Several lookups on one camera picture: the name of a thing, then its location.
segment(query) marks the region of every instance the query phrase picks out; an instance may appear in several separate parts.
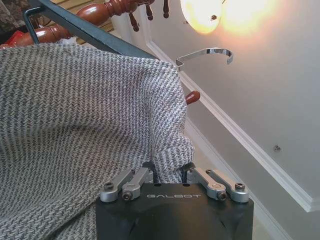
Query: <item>metal hook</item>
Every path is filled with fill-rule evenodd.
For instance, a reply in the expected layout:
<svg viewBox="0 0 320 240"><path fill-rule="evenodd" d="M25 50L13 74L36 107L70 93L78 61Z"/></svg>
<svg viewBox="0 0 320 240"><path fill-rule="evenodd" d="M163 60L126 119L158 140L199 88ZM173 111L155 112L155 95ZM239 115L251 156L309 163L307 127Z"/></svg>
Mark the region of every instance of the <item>metal hook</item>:
<svg viewBox="0 0 320 240"><path fill-rule="evenodd" d="M189 53L187 55L178 57L176 59L176 65L177 65L177 71L181 72L183 71L184 62L190 59L193 59L195 57L206 55L206 54L223 54L228 56L228 59L226 60L226 64L230 64L234 59L234 54L229 51L228 49L219 48L219 47L212 47L212 48L205 48L199 51L195 51L193 53Z"/></svg>

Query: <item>wooden knob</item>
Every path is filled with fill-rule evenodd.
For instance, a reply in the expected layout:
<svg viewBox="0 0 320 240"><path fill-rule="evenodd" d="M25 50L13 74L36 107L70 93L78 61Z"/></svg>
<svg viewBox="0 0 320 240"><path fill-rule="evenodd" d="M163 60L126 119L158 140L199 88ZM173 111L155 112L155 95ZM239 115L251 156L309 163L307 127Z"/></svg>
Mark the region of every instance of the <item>wooden knob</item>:
<svg viewBox="0 0 320 240"><path fill-rule="evenodd" d="M153 12L150 5L145 5L145 8L146 8L146 15L148 16L148 19L152 21L154 19L154 16L153 16Z"/></svg>
<svg viewBox="0 0 320 240"><path fill-rule="evenodd" d="M133 27L133 30L135 32L138 32L139 31L139 26L138 26L137 20L135 19L135 16L133 15L132 12L129 13L129 17L130 17L130 22L131 22L131 25Z"/></svg>
<svg viewBox="0 0 320 240"><path fill-rule="evenodd" d="M168 0L164 0L163 17L165 19L167 19L169 17L169 3L168 3Z"/></svg>
<svg viewBox="0 0 320 240"><path fill-rule="evenodd" d="M186 104L192 104L200 99L200 92L192 91L187 96L185 96Z"/></svg>

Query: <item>woven fabric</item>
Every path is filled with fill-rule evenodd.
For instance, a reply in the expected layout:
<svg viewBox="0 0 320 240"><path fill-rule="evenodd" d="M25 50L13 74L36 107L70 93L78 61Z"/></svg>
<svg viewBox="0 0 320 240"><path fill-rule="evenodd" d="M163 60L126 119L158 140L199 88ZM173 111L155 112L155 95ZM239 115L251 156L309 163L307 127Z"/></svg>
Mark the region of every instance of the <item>woven fabric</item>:
<svg viewBox="0 0 320 240"><path fill-rule="evenodd" d="M95 239L99 188L192 160L173 65L78 45L0 50L0 239Z"/></svg>

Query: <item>silver linkage bar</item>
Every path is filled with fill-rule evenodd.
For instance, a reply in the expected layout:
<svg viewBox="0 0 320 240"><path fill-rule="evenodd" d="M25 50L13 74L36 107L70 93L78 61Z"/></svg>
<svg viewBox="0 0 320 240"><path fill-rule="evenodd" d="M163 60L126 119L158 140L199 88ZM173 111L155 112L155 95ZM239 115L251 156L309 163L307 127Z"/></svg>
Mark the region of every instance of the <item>silver linkage bar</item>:
<svg viewBox="0 0 320 240"><path fill-rule="evenodd" d="M187 55L178 57L176 59L177 71L181 72L184 70L185 61L193 59L193 58L201 56L201 55L206 55L206 54L227 55L228 59L226 60L226 64L230 64L234 59L234 54L231 51L229 51L228 49L219 48L219 47L205 48L205 49L195 51L193 53L189 53Z"/></svg>
<svg viewBox="0 0 320 240"><path fill-rule="evenodd" d="M202 184L206 188L206 194L212 199L224 201L227 198L226 187L214 181L199 167L191 168L186 174L186 180L189 184Z"/></svg>
<svg viewBox="0 0 320 240"><path fill-rule="evenodd" d="M100 190L100 200L105 203L114 202L122 186L133 178L133 171L128 169L120 172L112 181L107 182Z"/></svg>
<svg viewBox="0 0 320 240"><path fill-rule="evenodd" d="M154 173L147 167L141 167L133 179L122 186L122 198L131 201L140 196L140 188L144 183L153 183Z"/></svg>
<svg viewBox="0 0 320 240"><path fill-rule="evenodd" d="M209 169L205 172L218 183L225 185L226 192L230 195L230 198L233 201L237 203L247 203L249 201L249 193L243 183L231 180L217 169Z"/></svg>

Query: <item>wooden spindle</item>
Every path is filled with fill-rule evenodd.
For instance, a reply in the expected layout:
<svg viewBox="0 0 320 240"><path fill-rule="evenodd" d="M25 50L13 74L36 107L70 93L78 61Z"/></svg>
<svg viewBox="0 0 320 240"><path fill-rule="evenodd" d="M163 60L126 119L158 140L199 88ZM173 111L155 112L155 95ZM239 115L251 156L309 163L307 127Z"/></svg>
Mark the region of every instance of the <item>wooden spindle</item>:
<svg viewBox="0 0 320 240"><path fill-rule="evenodd" d="M153 12L150 5L145 5L145 8L146 8L146 15L148 16L148 19L152 21L154 19L154 16L153 16Z"/></svg>
<svg viewBox="0 0 320 240"><path fill-rule="evenodd" d="M169 2L168 2L168 0L164 0L163 17L165 19L167 19L169 17Z"/></svg>
<svg viewBox="0 0 320 240"><path fill-rule="evenodd" d="M88 22L100 26L114 15L120 16L129 13L130 21L134 31L139 31L139 25L133 16L133 12L140 4L152 4L154 0L109 0L104 3L92 3L83 7L77 12L77 16ZM55 43L60 39L69 39L72 34L62 26L54 24L50 27L38 28L35 30L40 43ZM18 38L14 46L27 46L34 44L29 33Z"/></svg>
<svg viewBox="0 0 320 240"><path fill-rule="evenodd" d="M132 12L129 13L129 17L130 17L130 22L131 22L131 25L133 27L133 30L135 32L138 32L139 31L139 26L138 26L138 23L137 23L137 20L135 18L135 16L133 15Z"/></svg>
<svg viewBox="0 0 320 240"><path fill-rule="evenodd" d="M192 104L200 99L200 92L192 91L187 96L185 96L186 104Z"/></svg>

